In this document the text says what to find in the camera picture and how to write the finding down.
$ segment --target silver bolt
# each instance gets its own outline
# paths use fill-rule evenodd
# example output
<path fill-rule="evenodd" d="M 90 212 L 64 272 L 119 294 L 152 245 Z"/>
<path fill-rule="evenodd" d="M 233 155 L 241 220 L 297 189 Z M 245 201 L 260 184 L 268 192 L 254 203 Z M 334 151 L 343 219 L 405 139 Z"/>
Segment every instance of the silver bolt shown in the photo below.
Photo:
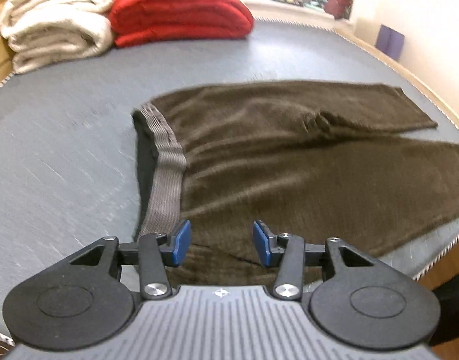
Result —
<path fill-rule="evenodd" d="M 168 287 L 166 287 L 163 283 L 146 284 L 145 292 L 148 295 L 160 296 L 168 292 Z"/>
<path fill-rule="evenodd" d="M 293 284 L 282 284 L 280 286 L 277 286 L 274 290 L 278 295 L 283 296 L 285 298 L 290 298 L 300 293 L 298 287 L 294 286 Z"/>

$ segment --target mattress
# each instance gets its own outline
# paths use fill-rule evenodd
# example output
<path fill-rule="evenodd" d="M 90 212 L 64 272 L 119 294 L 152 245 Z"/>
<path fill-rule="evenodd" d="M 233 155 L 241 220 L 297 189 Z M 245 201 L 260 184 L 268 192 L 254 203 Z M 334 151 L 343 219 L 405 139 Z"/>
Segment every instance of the mattress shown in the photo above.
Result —
<path fill-rule="evenodd" d="M 246 40 L 145 44 L 9 76 L 0 85 L 0 332 L 13 286 L 100 237 L 131 241 L 135 107 L 193 85 L 284 79 L 399 86 L 439 124 L 406 136 L 459 143 L 451 120 L 389 66 L 335 32 L 293 23 L 258 21 Z M 382 260 L 419 278 L 458 240 L 459 218 Z M 133 267 L 121 281 L 139 286 Z"/>

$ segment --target black fabric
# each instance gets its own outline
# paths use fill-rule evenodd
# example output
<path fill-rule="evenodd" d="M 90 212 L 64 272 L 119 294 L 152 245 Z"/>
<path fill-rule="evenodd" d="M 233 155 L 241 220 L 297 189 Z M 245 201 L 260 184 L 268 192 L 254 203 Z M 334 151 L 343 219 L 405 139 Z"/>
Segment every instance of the black fabric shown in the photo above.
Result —
<path fill-rule="evenodd" d="M 459 145 L 390 136 L 435 126 L 399 88 L 260 82 L 189 88 L 152 107 L 187 160 L 180 217 L 193 245 L 172 283 L 271 281 L 251 243 L 256 219 L 379 256 L 459 216 Z"/>
<path fill-rule="evenodd" d="M 459 337 L 459 274 L 436 288 L 433 293 L 441 305 L 441 318 L 430 341 L 431 346 Z"/>

